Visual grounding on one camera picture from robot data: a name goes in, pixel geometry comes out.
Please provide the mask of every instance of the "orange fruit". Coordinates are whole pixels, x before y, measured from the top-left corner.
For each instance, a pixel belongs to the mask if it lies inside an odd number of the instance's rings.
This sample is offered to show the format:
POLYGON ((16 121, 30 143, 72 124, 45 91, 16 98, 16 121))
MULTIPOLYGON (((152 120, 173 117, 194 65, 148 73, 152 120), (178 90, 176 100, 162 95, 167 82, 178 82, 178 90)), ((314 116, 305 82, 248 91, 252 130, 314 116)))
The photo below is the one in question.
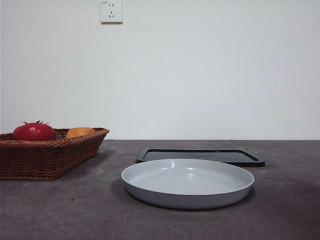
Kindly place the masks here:
POLYGON ((95 130, 91 127, 74 127, 70 128, 65 135, 66 139, 80 137, 84 135, 93 134, 95 130))

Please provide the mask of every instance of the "wicker basket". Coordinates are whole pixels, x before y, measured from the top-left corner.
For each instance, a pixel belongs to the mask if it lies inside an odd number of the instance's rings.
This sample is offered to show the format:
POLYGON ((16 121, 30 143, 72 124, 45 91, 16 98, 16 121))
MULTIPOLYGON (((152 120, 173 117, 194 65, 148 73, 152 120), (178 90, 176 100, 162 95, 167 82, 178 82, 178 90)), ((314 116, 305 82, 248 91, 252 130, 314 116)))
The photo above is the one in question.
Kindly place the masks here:
POLYGON ((0 179, 56 180, 70 169, 98 154, 109 132, 65 139, 69 128, 54 129, 56 140, 14 141, 12 133, 0 134, 0 179))

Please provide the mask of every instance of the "woven basket rim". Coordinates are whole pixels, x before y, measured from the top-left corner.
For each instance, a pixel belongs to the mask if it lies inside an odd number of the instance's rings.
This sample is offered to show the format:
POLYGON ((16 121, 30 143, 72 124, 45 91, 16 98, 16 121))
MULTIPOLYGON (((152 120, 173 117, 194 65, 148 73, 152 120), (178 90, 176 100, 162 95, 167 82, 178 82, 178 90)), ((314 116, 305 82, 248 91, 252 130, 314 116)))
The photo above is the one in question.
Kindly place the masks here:
MULTIPOLYGON (((65 131, 69 130, 70 128, 54 128, 55 131, 65 131)), ((71 143, 77 143, 77 142, 82 142, 85 140, 89 139, 94 139, 98 136, 102 136, 104 134, 107 134, 110 132, 109 129, 103 128, 103 127, 93 127, 95 132, 87 134, 87 135, 82 135, 82 136, 76 136, 76 137, 71 137, 71 138, 59 138, 56 140, 49 140, 49 141, 27 141, 27 140, 0 140, 0 146, 22 146, 22 145, 28 145, 30 147, 36 147, 36 146, 42 146, 42 147, 54 147, 54 146, 59 146, 61 144, 67 145, 71 143)), ((3 133, 0 134, 0 136, 3 135, 11 135, 12 133, 3 133)))

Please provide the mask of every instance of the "tray rim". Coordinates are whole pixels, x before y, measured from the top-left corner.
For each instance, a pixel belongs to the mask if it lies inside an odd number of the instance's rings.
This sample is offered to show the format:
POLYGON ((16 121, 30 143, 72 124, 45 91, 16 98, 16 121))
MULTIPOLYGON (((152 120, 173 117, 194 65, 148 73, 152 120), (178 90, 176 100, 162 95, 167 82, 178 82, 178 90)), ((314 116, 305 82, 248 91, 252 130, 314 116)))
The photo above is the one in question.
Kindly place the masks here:
POLYGON ((252 159, 252 162, 222 162, 220 161, 220 163, 225 163, 225 164, 231 164, 237 167, 264 167, 266 165, 266 161, 264 159, 262 159, 260 156, 258 157, 257 155, 248 152, 247 150, 243 150, 243 149, 232 149, 232 148, 224 148, 224 149, 174 149, 174 148, 145 148, 143 149, 140 154, 137 157, 137 161, 139 162, 148 162, 147 160, 145 160, 145 156, 147 155, 147 153, 151 153, 151 152, 168 152, 168 153, 174 153, 174 152, 180 152, 180 153, 211 153, 211 152, 216 152, 216 153, 240 153, 243 154, 245 156, 247 156, 248 158, 252 159))

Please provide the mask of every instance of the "plate rim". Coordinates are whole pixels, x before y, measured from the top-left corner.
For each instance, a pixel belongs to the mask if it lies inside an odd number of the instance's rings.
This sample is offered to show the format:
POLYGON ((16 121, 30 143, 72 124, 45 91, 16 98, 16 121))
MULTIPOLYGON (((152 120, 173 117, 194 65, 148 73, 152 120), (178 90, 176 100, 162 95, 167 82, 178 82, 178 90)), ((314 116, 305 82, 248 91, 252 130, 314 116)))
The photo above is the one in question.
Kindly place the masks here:
POLYGON ((244 169, 242 167, 235 166, 235 165, 228 164, 228 163, 224 163, 224 162, 220 162, 220 161, 212 161, 212 160, 204 160, 204 159, 196 159, 196 158, 165 158, 165 159, 157 159, 157 160, 139 162, 139 163, 130 165, 130 166, 126 167, 125 169, 123 169, 122 172, 121 172, 121 179, 127 185, 130 185, 132 187, 135 187, 135 188, 143 190, 143 191, 153 192, 153 193, 157 193, 157 194, 174 195, 174 196, 203 196, 203 197, 204 196, 219 196, 219 195, 232 194, 232 193, 236 193, 236 192, 239 192, 239 191, 243 191, 243 190, 245 190, 247 188, 250 188, 255 182, 255 176, 251 172, 249 172, 248 170, 246 170, 246 169, 244 169), (125 180, 124 177, 123 177, 123 174, 124 174, 125 171, 127 171, 131 167, 133 168, 136 165, 139 165, 139 164, 151 164, 152 162, 160 162, 160 161, 168 161, 168 160, 185 160, 185 161, 194 161, 194 160, 196 160, 196 161, 202 161, 202 162, 209 162, 210 164, 213 163, 213 164, 218 164, 218 165, 219 164, 228 165, 228 166, 231 166, 231 168, 238 168, 238 169, 241 169, 244 172, 247 172, 252 177, 252 180, 246 186, 241 187, 241 188, 236 189, 236 190, 233 190, 233 191, 226 191, 226 192, 220 192, 220 193, 207 193, 207 194, 192 194, 192 193, 191 194, 184 194, 184 193, 170 193, 170 192, 149 190, 149 189, 146 189, 146 188, 139 187, 139 186, 137 186, 135 184, 131 184, 127 180, 125 180))

